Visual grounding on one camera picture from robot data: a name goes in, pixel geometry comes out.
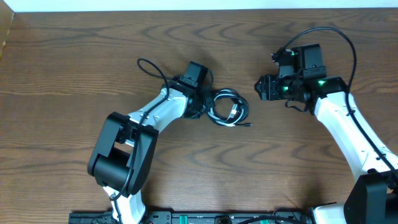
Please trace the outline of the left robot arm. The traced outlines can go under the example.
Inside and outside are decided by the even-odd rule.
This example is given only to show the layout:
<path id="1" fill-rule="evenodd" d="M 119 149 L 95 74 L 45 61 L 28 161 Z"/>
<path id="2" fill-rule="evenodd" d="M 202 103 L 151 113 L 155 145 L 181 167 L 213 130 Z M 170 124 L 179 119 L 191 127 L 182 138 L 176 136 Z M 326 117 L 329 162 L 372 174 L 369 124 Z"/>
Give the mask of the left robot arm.
<path id="1" fill-rule="evenodd" d="M 152 164 L 159 134 L 179 118 L 201 116 L 207 107 L 210 70 L 190 62 L 185 73 L 168 80 L 159 94 L 141 109 L 105 119 L 87 172 L 111 201 L 115 223 L 140 223 L 146 213 L 141 188 Z"/>

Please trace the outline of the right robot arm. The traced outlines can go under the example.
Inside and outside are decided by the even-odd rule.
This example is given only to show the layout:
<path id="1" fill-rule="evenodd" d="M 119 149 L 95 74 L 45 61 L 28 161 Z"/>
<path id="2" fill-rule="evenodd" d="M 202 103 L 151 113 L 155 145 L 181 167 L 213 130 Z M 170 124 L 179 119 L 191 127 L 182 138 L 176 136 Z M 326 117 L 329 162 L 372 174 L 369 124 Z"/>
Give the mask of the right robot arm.
<path id="1" fill-rule="evenodd" d="M 264 101 L 304 103 L 342 151 L 355 185 L 343 203 L 311 209 L 313 223 L 397 223 L 397 156 L 367 123 L 341 77 L 328 77 L 318 44 L 272 54 L 277 75 L 263 75 L 254 89 Z"/>

